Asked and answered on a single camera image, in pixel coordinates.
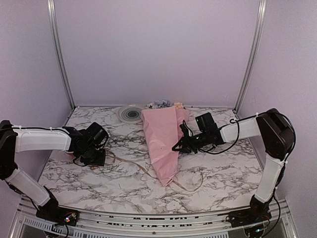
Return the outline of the beige raffia ribbon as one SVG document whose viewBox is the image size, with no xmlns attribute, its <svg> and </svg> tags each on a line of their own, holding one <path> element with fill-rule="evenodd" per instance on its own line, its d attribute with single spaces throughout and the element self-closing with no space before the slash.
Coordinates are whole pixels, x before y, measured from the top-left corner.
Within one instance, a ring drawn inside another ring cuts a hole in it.
<svg viewBox="0 0 317 238">
<path fill-rule="evenodd" d="M 143 172 L 143 174 L 149 176 L 150 178 L 152 178 L 154 180 L 159 181 L 159 179 L 156 177 L 156 173 L 153 170 L 153 166 L 150 166 L 150 168 L 147 169 L 144 166 L 141 166 L 139 163 L 136 163 L 132 160 L 120 158 L 120 157 L 116 156 L 114 153 L 112 153 L 111 151 L 109 151 L 109 153 L 110 153 L 110 155 L 106 155 L 107 158 L 109 157 L 110 159 L 112 159 L 112 161 L 109 164 L 105 163 L 103 166 L 98 166 L 98 165 L 90 165 L 89 166 L 88 165 L 88 168 L 90 168 L 91 171 L 94 171 L 94 170 L 102 170 L 102 169 L 105 169 L 107 167 L 114 166 L 116 162 L 128 163 L 128 164 L 137 166 L 139 168 L 139 170 L 141 170 Z M 172 178 L 169 181 L 169 184 L 165 186 L 165 188 L 169 187 L 172 190 L 175 190 L 176 188 L 178 188 L 178 189 L 180 189 L 180 191 L 194 193 L 202 186 L 203 181 L 204 181 L 204 177 L 203 177 L 203 174 L 201 173 L 200 178 L 199 178 L 199 182 L 200 182 L 199 185 L 197 187 L 195 187 L 194 189 L 190 190 L 190 189 L 187 189 L 186 187 L 184 187 L 177 180 L 175 180 L 175 178 Z"/>
</svg>

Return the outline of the pink wrapping paper sheet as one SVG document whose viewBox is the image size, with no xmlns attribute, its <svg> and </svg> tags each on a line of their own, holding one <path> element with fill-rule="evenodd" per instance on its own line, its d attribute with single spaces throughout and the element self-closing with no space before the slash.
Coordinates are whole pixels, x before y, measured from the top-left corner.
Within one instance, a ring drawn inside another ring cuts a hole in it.
<svg viewBox="0 0 317 238">
<path fill-rule="evenodd" d="M 183 136 L 180 125 L 189 115 L 189 110 L 176 106 L 141 112 L 151 164 L 163 186 L 169 185 L 177 173 L 178 152 L 172 147 Z"/>
</svg>

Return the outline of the large pink fake rose stem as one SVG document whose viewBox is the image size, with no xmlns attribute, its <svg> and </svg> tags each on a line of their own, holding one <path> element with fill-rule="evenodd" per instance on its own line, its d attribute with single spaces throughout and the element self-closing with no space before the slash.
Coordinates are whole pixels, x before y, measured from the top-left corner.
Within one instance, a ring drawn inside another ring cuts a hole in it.
<svg viewBox="0 0 317 238">
<path fill-rule="evenodd" d="M 185 109 L 185 107 L 183 106 L 183 103 L 181 103 L 181 102 L 174 102 L 173 106 L 176 109 Z"/>
</svg>

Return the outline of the blue fake flower stem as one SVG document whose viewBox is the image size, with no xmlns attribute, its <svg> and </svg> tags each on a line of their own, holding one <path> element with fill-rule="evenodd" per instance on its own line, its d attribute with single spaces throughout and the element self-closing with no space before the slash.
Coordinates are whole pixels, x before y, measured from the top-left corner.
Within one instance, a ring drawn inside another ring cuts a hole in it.
<svg viewBox="0 0 317 238">
<path fill-rule="evenodd" d="M 149 109 L 161 109 L 171 107 L 171 102 L 166 99 L 154 100 L 146 104 Z"/>
</svg>

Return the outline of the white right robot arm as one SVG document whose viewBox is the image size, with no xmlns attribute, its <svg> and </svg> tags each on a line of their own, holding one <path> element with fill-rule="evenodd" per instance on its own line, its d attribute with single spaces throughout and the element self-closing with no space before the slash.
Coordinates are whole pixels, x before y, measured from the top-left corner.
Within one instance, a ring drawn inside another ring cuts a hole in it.
<svg viewBox="0 0 317 238">
<path fill-rule="evenodd" d="M 228 124 L 218 126 L 211 113 L 195 118 L 199 133 L 194 134 L 187 123 L 180 124 L 182 137 L 172 147 L 180 153 L 206 153 L 220 155 L 233 148 L 238 141 L 248 139 L 262 143 L 263 175 L 253 195 L 252 205 L 245 217 L 256 222 L 264 215 L 264 204 L 269 203 L 280 184 L 288 158 L 295 149 L 297 135 L 290 119 L 276 108 L 269 109 L 243 119 L 231 119 Z"/>
</svg>

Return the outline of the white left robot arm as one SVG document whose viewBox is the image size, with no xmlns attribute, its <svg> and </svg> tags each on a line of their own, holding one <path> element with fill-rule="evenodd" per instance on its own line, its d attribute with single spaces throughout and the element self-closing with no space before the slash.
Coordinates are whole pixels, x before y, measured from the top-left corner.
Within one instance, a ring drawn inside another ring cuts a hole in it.
<svg viewBox="0 0 317 238">
<path fill-rule="evenodd" d="M 72 154 L 84 165 L 105 164 L 104 146 L 109 138 L 106 130 L 94 122 L 87 129 L 23 127 L 9 120 L 0 123 L 0 178 L 43 207 L 51 220 L 59 220 L 63 213 L 50 192 L 19 168 L 17 153 L 26 151 L 64 151 Z"/>
</svg>

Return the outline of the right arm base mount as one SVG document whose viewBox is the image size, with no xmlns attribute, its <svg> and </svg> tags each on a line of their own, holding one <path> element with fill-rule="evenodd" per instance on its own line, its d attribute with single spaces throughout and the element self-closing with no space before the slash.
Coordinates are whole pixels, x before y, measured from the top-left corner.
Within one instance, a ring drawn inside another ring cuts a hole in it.
<svg viewBox="0 0 317 238">
<path fill-rule="evenodd" d="M 269 204 L 272 200 L 273 196 L 268 201 L 261 202 L 253 195 L 249 208 L 229 212 L 225 219 L 233 228 L 270 220 L 272 215 L 269 211 Z"/>
</svg>

